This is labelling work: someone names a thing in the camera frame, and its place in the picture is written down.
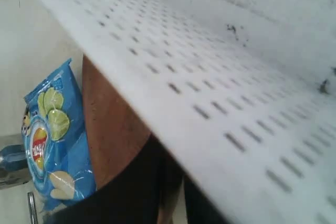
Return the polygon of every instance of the white perforated shelf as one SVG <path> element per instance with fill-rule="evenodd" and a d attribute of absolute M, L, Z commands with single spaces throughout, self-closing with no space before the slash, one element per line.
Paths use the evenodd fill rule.
<path fill-rule="evenodd" d="M 222 214 L 334 223 L 332 98 L 161 0 L 41 1 Z"/>

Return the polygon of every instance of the chip bag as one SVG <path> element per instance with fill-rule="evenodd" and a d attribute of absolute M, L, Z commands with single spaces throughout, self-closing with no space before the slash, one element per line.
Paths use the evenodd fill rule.
<path fill-rule="evenodd" d="M 44 210 L 71 205 L 96 189 L 82 98 L 70 62 L 25 96 L 22 136 L 34 185 L 45 198 Z"/>

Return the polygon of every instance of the lime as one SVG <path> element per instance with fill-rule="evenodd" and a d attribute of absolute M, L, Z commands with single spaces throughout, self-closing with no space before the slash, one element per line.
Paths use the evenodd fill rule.
<path fill-rule="evenodd" d="M 44 109 L 44 92 L 40 93 L 37 98 L 37 105 L 38 105 L 38 111 L 40 112 L 40 115 L 45 118 L 47 113 Z"/>
<path fill-rule="evenodd" d="M 48 113 L 51 139 L 56 141 L 61 139 L 70 126 L 69 117 L 62 110 L 50 110 Z"/>
<path fill-rule="evenodd" d="M 63 95 L 54 88 L 49 88 L 44 95 L 44 109 L 46 114 L 48 114 L 50 110 L 61 109 L 63 102 Z"/>

